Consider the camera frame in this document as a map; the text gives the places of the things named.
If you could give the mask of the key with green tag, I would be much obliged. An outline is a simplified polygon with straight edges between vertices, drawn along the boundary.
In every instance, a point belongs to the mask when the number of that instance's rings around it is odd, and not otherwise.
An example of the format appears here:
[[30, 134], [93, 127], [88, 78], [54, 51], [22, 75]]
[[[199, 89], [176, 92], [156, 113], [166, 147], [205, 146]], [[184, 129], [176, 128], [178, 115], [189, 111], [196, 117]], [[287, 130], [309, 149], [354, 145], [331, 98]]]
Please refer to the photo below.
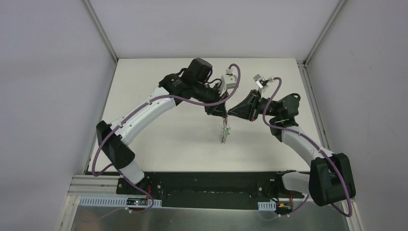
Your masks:
[[230, 128], [225, 128], [223, 132], [223, 136], [227, 137], [230, 134]]

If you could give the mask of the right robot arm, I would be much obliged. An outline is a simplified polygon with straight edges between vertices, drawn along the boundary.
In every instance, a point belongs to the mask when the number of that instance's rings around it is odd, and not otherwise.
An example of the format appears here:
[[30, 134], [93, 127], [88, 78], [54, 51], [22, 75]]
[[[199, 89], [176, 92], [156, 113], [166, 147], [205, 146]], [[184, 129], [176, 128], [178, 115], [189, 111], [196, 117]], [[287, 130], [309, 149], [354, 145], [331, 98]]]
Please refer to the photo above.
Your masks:
[[340, 201], [349, 204], [356, 195], [350, 160], [344, 153], [335, 154], [305, 134], [295, 120], [300, 99], [299, 94], [292, 93], [274, 101], [252, 90], [227, 114], [251, 122], [261, 117], [271, 134], [294, 150], [310, 167], [307, 174], [295, 170], [280, 172], [273, 184], [277, 196], [285, 197], [296, 191], [311, 196], [318, 206]]

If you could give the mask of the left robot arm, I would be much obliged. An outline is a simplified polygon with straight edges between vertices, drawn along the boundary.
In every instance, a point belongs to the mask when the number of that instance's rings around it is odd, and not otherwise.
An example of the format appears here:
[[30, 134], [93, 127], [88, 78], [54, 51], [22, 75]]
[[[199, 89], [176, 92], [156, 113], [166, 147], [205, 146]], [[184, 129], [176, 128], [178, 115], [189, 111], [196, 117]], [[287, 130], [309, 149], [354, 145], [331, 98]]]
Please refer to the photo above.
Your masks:
[[231, 67], [210, 86], [212, 65], [202, 58], [194, 58], [189, 66], [177, 73], [167, 74], [149, 96], [132, 111], [110, 123], [104, 120], [96, 126], [98, 149], [95, 156], [104, 153], [113, 166], [127, 181], [134, 194], [146, 191], [145, 174], [139, 166], [135, 153], [129, 145], [154, 120], [182, 102], [204, 108], [224, 106], [230, 98], [229, 89], [236, 90], [240, 80]]

